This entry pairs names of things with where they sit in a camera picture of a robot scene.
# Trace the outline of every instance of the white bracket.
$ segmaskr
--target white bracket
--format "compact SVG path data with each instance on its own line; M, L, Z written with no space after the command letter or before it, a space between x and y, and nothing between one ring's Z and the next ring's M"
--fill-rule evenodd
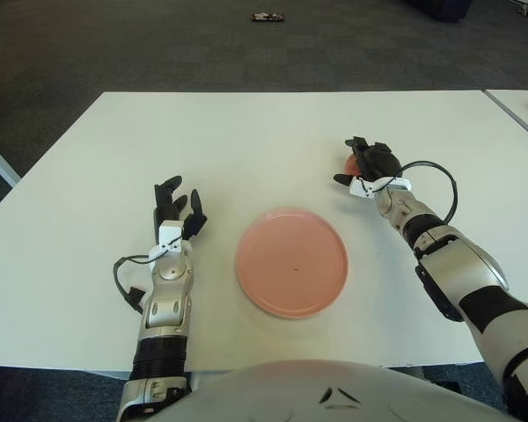
M411 182L406 178L379 178L373 182L368 182L363 178L353 178L350 183L350 194L359 196L360 198L372 198L376 192L384 187L391 187L393 189L403 189L410 191L412 188Z

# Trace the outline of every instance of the robot forearm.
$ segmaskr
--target robot forearm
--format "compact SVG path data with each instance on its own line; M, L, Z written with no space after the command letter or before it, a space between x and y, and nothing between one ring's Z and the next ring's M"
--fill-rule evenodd
M510 412L528 420L528 304L506 293L492 257L409 191L386 188L375 201L414 251L416 273L434 304L447 318L467 323Z

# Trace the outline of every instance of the red object in hand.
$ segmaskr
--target red object in hand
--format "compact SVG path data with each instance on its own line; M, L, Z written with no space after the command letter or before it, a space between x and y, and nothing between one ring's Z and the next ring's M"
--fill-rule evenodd
M346 163L344 164L344 173L350 176L362 176L362 172L360 171L360 167L358 167L356 156L354 154L349 156L348 160L346 160Z

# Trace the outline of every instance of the black robotic finger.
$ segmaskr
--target black robotic finger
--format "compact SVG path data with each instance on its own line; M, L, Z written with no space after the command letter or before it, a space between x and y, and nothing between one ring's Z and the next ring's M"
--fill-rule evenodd
M376 142L368 145L366 140L359 136L348 139L344 143L352 148L352 153L356 156L356 164L364 180L373 182L379 178L400 176L398 174L401 167L400 162L384 143ZM338 177L337 181L345 185L347 180Z
M352 183L352 179L354 176L350 176L349 174L335 174L334 175L334 181L340 183L341 185L350 186L350 183Z
M181 185L182 177L174 176L161 185L155 185L155 199L157 207L153 211L155 239L158 243L158 227L164 220L179 220L180 211L187 204L187 196L182 195L177 200L172 200L172 194Z
M208 217L203 214L202 201L196 189L192 191L190 204L192 214L184 220L184 230L182 231L182 238L184 240L188 240L191 236L197 235L202 229L203 224L208 220Z
M181 176L174 176L169 178L161 185L155 185L155 199L157 207L161 205L172 204L172 194L182 183Z
M187 195L180 196L172 204L174 204L174 206L176 207L176 212L180 215L180 211L184 209L187 204Z

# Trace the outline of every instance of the black joint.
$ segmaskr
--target black joint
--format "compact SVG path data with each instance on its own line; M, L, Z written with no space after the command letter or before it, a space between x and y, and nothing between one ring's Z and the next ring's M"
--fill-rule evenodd
M523 351L517 353L514 358L512 358L509 362L509 364L504 369L504 372L502 373L502 382L506 382L514 373L514 371L517 370L517 367L520 366L522 362L528 359L528 347L526 347Z
M459 307L481 333L495 318L514 310L528 309L499 286L486 286L475 290L459 301Z
M403 237L413 249L418 238L435 227L444 226L444 222L434 214L421 214L411 218L403 227Z
M528 422L528 393L518 377L512 376L504 382L504 401L512 416Z
M184 376L186 336L144 338L137 344L129 380Z
M430 299L432 299L432 302L436 305L442 315L451 321L463 321L464 318L462 318L461 314L454 307L454 305L451 304L444 292L436 284L434 279L432 279L429 272L426 271L422 264L419 263L419 265L414 270L419 279L421 279L424 290L426 290L426 293L429 295Z

